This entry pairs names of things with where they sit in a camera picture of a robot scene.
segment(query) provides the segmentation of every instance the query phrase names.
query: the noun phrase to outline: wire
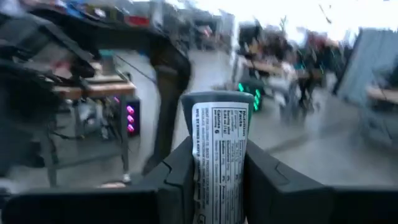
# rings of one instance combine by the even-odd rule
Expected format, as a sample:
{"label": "wire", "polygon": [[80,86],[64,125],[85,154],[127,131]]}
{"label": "wire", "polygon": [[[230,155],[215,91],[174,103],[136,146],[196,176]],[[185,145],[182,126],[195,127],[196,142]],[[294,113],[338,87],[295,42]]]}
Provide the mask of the wire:
{"label": "wire", "polygon": [[137,67],[135,67],[134,65],[132,65],[131,63],[127,62],[124,58],[118,56],[118,55],[114,55],[116,56],[118,59],[122,60],[124,63],[126,63],[128,66],[130,66],[131,68],[133,68],[135,71],[137,71],[138,73],[140,73],[142,76],[144,76],[145,78],[147,78],[149,81],[151,81],[153,84],[156,85],[157,81],[154,78],[149,77],[147,74],[145,74],[144,72],[142,72],[141,70],[139,70]]}

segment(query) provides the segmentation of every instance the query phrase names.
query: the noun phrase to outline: pink led light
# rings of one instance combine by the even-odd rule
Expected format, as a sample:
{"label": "pink led light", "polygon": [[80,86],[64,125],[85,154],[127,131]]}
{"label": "pink led light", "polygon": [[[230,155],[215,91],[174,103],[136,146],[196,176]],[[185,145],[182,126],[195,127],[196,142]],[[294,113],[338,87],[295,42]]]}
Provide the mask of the pink led light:
{"label": "pink led light", "polygon": [[131,124],[127,125],[127,130],[129,130],[129,132],[133,132],[134,128],[132,127]]}
{"label": "pink led light", "polygon": [[134,109],[131,106],[127,106],[127,112],[129,112],[129,114],[134,114]]}
{"label": "pink led light", "polygon": [[130,122],[130,123],[133,123],[134,122],[134,118],[132,118],[132,116],[127,116],[127,120]]}

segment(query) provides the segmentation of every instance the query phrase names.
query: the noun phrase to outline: gray floor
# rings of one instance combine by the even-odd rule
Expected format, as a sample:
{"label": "gray floor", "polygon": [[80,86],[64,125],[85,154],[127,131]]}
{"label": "gray floor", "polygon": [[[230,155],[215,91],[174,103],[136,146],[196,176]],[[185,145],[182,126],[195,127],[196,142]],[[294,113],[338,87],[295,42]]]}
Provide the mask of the gray floor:
{"label": "gray floor", "polygon": [[[137,68],[153,77],[146,59],[120,53]],[[228,57],[223,53],[193,52],[195,74],[189,91],[210,90],[230,76]],[[142,103],[142,134],[130,142],[131,172],[138,173],[151,154],[157,117],[158,94],[147,78],[120,62],[122,70],[133,74],[137,94]],[[398,153],[371,147],[358,133],[358,112],[326,92],[318,92],[322,102],[319,112],[305,122],[286,125],[280,122],[273,102],[251,121],[249,138],[274,157],[324,184],[336,185],[395,185],[398,183]],[[188,135],[183,114],[175,130],[174,145]],[[97,146],[76,149],[70,142],[57,141],[63,155],[78,156],[77,151],[95,151]],[[120,158],[94,162],[59,171],[58,182],[65,187],[94,186],[122,175]],[[48,187],[45,169],[15,167],[12,178],[19,190]]]}

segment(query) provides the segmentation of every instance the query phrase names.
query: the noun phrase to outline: green led light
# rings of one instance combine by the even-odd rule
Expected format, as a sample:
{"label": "green led light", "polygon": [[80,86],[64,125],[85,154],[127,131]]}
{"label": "green led light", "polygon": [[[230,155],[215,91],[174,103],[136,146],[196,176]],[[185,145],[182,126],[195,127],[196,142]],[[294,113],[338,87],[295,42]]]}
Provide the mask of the green led light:
{"label": "green led light", "polygon": [[238,88],[239,88],[239,91],[243,91],[244,90],[243,85],[241,83],[239,83]]}

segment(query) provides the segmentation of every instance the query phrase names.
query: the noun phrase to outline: nutrition facts label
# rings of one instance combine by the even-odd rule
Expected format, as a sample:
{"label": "nutrition facts label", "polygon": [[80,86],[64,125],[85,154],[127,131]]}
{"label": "nutrition facts label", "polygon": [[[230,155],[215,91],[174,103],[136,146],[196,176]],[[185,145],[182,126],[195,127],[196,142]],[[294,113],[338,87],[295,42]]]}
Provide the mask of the nutrition facts label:
{"label": "nutrition facts label", "polygon": [[197,103],[192,109],[196,224],[242,224],[247,103]]}

